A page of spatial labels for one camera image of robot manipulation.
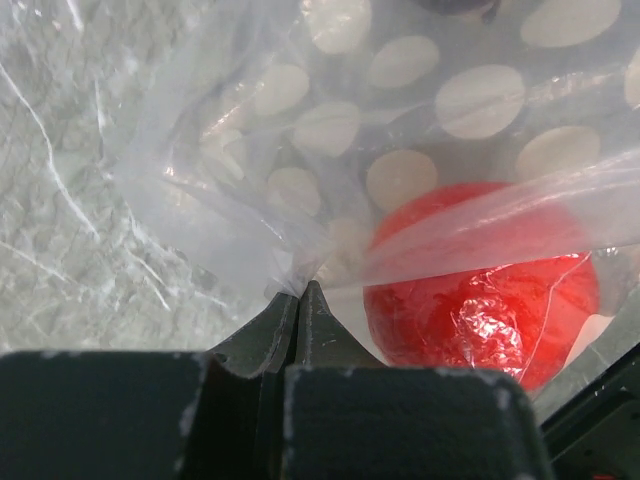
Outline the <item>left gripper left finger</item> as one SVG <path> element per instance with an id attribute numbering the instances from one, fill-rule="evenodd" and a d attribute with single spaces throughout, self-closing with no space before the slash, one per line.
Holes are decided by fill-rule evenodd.
<path id="1" fill-rule="evenodd" d="M 299 300 L 277 294 L 268 306 L 209 353 L 226 371 L 239 377 L 261 375 L 272 363 L 279 369 L 298 318 Z"/>

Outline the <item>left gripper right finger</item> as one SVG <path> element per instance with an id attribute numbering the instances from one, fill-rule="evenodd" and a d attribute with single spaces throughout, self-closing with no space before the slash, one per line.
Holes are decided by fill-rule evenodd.
<path id="1" fill-rule="evenodd" d="M 320 284 L 301 297 L 295 364 L 307 367 L 374 368 L 375 357 L 332 314 Z"/>

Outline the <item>clear zip top bag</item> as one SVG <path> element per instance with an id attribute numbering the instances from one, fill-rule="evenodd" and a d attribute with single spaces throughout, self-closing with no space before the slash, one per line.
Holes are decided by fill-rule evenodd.
<path id="1" fill-rule="evenodd" d="M 369 286 L 588 252 L 565 368 L 639 282 L 635 1 L 218 1 L 136 120 L 137 221 L 251 300 L 318 281 L 388 364 Z"/>

